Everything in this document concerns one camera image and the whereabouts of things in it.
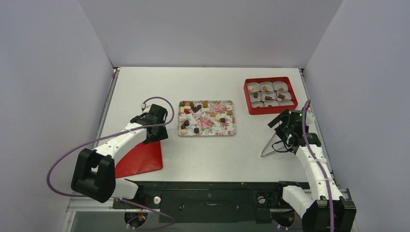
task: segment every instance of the white table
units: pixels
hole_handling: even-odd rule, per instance
[[[307,100],[298,69],[272,68],[149,68],[121,67],[102,128],[102,136],[120,131],[141,114],[140,103],[152,96],[168,99],[177,113],[182,100],[232,100],[237,134],[186,138],[176,134],[177,115],[167,125],[169,138],[161,141],[163,169],[127,177],[140,181],[307,181],[295,155],[260,157],[274,133],[267,126],[277,114],[249,115],[243,85],[247,78],[287,76],[300,110]],[[171,110],[161,100],[149,101]],[[317,133],[311,126],[309,132]]]

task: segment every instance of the gray floor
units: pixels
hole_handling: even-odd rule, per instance
[[[150,213],[147,222],[141,228],[158,226],[158,215]],[[130,232],[125,229],[123,212],[77,212],[73,222],[72,232]],[[300,228],[300,218],[293,227]],[[256,224],[255,222],[239,223],[177,223],[159,232],[271,232],[278,231],[277,225]]]

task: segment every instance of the floral pattern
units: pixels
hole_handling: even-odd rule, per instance
[[[234,103],[232,101],[191,101],[194,105],[208,102],[208,107],[200,109],[194,113],[190,110],[189,114],[178,113],[178,135],[179,136],[230,136],[236,134],[236,119]],[[232,115],[227,115],[228,111],[232,110]],[[214,117],[210,116],[211,112],[215,112],[220,117],[225,118],[225,122],[216,121]],[[189,120],[190,125],[186,127],[188,134],[181,134],[181,125],[185,120]],[[195,127],[199,128],[199,133],[193,132]]]

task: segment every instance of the wall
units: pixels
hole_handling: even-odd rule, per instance
[[[342,0],[79,0],[115,66],[305,67]]]
[[[344,0],[306,69],[336,179],[363,232],[409,231],[410,1]]]
[[[50,165],[95,137],[112,66],[76,0],[0,3],[1,231],[59,231],[68,198]],[[54,185],[70,190],[76,155]]]

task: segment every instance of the bolt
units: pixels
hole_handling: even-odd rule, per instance
[[[154,204],[159,204],[161,202],[161,197],[154,197]]]
[[[265,197],[263,197],[263,196],[258,197],[258,202],[259,202],[259,204],[265,203]]]

